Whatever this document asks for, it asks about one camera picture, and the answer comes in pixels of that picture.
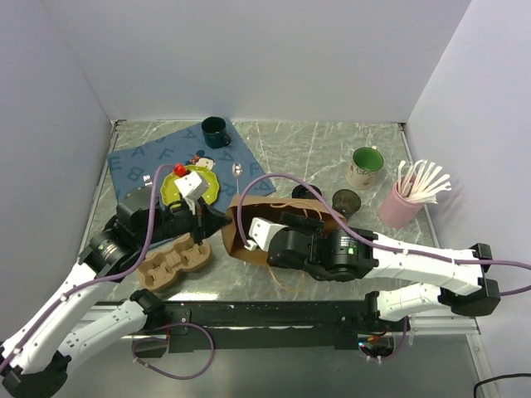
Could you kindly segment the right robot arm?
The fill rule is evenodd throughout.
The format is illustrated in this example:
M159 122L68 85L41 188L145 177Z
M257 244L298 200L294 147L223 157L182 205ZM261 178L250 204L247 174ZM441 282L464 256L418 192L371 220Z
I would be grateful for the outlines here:
M250 235L267 253L268 265L299 269L318 281L407 281L404 288L366 294L363 322L375 331L440 307L465 317L487 316L501 301L498 283L472 263L473 250L439 250L360 229L325 233L322 221L288 213L279 224L255 221Z

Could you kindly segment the cardboard cup carrier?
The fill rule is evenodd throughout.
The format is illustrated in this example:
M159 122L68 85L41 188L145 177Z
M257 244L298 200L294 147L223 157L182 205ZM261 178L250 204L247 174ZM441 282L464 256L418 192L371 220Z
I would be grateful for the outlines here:
M147 254L136 274L143 288L160 292L174 285L181 273L197 272L211 258L209 243L206 240L195 243L187 233L174 240L168 249Z

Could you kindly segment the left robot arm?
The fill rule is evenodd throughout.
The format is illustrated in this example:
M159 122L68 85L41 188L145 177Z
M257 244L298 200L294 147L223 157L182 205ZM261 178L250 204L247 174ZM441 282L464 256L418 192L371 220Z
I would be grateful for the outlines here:
M60 288L36 315L1 345L2 385L12 397L52 397L92 355L121 337L164 323L162 301L137 290L114 312L79 330L75 325L133 272L154 243L190 234L201 243L231 220L199 200L179 199L168 209L148 187L129 192L105 228L94 235Z

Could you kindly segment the brown paper bag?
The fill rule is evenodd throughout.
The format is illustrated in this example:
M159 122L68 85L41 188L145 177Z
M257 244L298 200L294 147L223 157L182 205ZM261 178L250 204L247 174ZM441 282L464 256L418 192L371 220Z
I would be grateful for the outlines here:
M299 272L300 280L296 286L282 284L276 278L273 267L268 264L273 236L288 226L285 218L291 216L322 222L322 234L329 235L339 227L334 219L336 214L316 199L235 196L226 212L231 224L222 228L222 241L231 257L266 269L279 289L295 294L304 287L305 277Z

